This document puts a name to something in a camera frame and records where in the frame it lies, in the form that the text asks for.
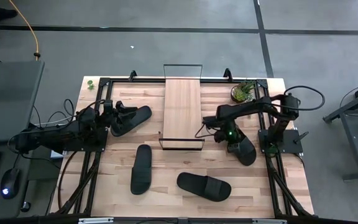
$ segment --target shoe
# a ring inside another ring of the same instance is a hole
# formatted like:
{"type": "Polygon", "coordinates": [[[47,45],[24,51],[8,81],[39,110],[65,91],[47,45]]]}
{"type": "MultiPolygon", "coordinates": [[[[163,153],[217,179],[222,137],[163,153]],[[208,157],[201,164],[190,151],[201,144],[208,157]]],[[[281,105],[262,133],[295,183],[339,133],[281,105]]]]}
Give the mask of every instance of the shoe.
{"type": "Polygon", "coordinates": [[[0,21],[4,19],[10,19],[17,16],[16,10],[7,10],[0,8],[0,21]]]}

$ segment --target small plant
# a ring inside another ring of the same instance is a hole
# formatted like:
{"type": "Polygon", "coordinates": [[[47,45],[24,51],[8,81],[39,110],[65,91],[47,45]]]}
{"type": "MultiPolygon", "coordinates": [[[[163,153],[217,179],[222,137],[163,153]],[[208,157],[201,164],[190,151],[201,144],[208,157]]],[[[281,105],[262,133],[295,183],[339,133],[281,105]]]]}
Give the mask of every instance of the small plant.
{"type": "Polygon", "coordinates": [[[89,90],[94,90],[94,84],[93,84],[92,80],[89,80],[89,81],[87,82],[87,84],[88,84],[88,89],[89,89],[89,90]]]}
{"type": "Polygon", "coordinates": [[[253,90],[255,82],[242,82],[232,88],[231,98],[236,103],[242,103],[244,101],[250,101],[253,99],[253,90]]]}

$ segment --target butcher block table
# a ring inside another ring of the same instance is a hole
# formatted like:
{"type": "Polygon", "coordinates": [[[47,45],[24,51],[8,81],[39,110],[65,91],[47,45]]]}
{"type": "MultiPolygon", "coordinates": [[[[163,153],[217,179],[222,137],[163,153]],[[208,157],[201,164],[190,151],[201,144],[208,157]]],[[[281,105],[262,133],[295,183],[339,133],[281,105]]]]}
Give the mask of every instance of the butcher block table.
{"type": "MultiPolygon", "coordinates": [[[[95,101],[100,78],[84,77],[76,111],[95,101]],[[87,82],[90,80],[95,85],[94,90],[88,89],[87,82]]],[[[281,78],[268,78],[267,83],[270,96],[285,91],[281,78]]],[[[215,115],[219,105],[233,104],[229,93],[235,84],[200,85],[202,116],[215,115]]],[[[151,107],[153,115],[121,137],[116,138],[109,133],[106,150],[102,153],[99,165],[92,217],[273,218],[266,162],[260,152],[257,137],[260,129],[258,115],[236,119],[236,123],[256,147],[256,161],[249,167],[242,165],[235,155],[227,153],[226,142],[215,143],[212,136],[205,138],[202,151],[163,151],[158,139],[161,138],[159,132],[163,132],[164,94],[164,83],[114,83],[111,96],[114,104],[121,100],[125,106],[147,105],[151,107]],[[152,182],[146,193],[132,195],[131,169],[136,149],[141,144],[148,144],[152,148],[152,182]],[[231,195],[222,202],[212,202],[184,191],[177,186],[177,177],[181,172],[224,180],[232,187],[231,195]]],[[[69,155],[65,156],[62,167],[69,155]]],[[[78,185],[83,157],[84,153],[77,153],[63,176],[63,203],[78,185]]],[[[301,161],[292,154],[282,154],[282,161],[288,188],[302,206],[313,213],[301,161]]],[[[280,208],[284,212],[282,193],[278,186],[277,189],[280,208]]],[[[83,207],[87,191],[85,189],[83,207]]],[[[50,211],[57,209],[57,194],[54,194],[50,211]]]]}

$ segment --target computer mouse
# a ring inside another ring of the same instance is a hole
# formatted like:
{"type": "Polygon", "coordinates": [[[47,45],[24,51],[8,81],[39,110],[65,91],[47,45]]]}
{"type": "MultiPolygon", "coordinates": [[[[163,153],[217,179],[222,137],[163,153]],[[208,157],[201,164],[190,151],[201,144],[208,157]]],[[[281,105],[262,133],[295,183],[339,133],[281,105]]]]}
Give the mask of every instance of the computer mouse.
{"type": "Polygon", "coordinates": [[[12,168],[5,172],[1,179],[1,195],[4,199],[14,198],[19,192],[20,170],[12,168]]]}

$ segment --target gray floor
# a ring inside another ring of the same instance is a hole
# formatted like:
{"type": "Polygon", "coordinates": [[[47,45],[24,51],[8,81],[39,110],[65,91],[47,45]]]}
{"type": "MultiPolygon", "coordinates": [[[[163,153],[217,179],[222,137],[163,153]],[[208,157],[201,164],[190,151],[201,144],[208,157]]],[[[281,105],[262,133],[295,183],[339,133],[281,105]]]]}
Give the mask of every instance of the gray floor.
{"type": "MultiPolygon", "coordinates": [[[[9,7],[6,1],[2,6],[9,7]]],[[[257,29],[252,0],[16,0],[32,24],[43,26],[171,27],[257,29]]],[[[260,0],[266,29],[358,30],[356,0],[260,0]]],[[[5,21],[23,25],[20,18],[5,21]]],[[[0,30],[0,59],[33,60],[28,31],[0,30]]],[[[36,101],[46,120],[62,102],[76,102],[85,75],[163,75],[165,63],[203,64],[204,76],[221,76],[229,67],[237,77],[266,77],[259,34],[167,32],[38,31],[45,61],[36,101]]],[[[318,111],[301,112],[295,124],[304,138],[306,175],[315,213],[324,218],[358,221],[358,181],[342,175],[357,171],[339,121],[322,117],[358,86],[358,35],[267,35],[274,77],[286,86],[309,85],[326,95],[318,111]]],[[[302,106],[318,96],[295,91],[302,106]]],[[[28,199],[43,214],[56,180],[33,183],[28,199]]]]}

